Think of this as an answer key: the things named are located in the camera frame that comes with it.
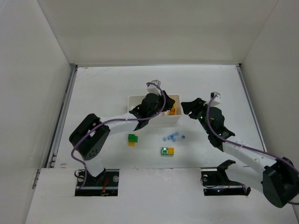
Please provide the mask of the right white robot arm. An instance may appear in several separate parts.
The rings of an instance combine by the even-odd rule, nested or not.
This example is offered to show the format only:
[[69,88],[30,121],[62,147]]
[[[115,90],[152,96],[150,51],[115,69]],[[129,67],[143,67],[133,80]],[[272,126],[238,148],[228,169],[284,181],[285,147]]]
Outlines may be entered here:
[[225,127],[221,109],[212,106],[218,98],[219,96],[214,94],[209,102],[197,98],[181,103],[183,113],[200,122],[213,147],[250,167],[249,171],[241,171],[232,166],[235,161],[227,160],[217,169],[229,180],[248,185],[263,193],[275,207],[295,204],[293,199],[299,194],[299,171],[292,161],[252,148],[238,139],[235,133]]

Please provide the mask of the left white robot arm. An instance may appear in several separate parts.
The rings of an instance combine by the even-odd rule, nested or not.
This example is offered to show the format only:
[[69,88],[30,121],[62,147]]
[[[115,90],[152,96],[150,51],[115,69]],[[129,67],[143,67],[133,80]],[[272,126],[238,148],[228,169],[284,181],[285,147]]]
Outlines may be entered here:
[[98,185],[106,175],[106,169],[100,162],[98,154],[108,136],[126,131],[144,128],[151,119],[161,112],[170,110],[175,100],[165,91],[160,95],[148,93],[142,102],[131,111],[109,119],[101,119],[94,113],[88,114],[69,137],[73,149],[71,157],[84,166],[84,180],[87,177]]

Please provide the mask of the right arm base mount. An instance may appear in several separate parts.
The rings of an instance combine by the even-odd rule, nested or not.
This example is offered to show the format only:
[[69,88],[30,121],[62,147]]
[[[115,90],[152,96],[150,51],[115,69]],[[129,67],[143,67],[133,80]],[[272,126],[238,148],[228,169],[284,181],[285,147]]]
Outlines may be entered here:
[[201,169],[200,182],[204,196],[248,196],[251,192],[250,187],[229,180],[225,172],[217,168]]

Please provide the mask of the yellow lego piece with flower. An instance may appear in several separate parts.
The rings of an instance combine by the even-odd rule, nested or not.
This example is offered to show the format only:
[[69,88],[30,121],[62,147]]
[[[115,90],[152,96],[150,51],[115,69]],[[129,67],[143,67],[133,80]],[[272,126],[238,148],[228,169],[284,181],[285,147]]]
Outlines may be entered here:
[[177,113],[177,105],[176,103],[173,105],[173,107],[169,110],[169,116],[174,116]]

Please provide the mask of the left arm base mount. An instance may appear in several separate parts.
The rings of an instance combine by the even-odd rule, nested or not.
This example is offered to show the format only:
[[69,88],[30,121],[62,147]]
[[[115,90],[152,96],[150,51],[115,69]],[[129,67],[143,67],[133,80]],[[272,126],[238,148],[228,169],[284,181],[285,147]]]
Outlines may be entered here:
[[119,169],[106,169],[99,178],[87,174],[83,169],[76,170],[75,196],[118,196]]

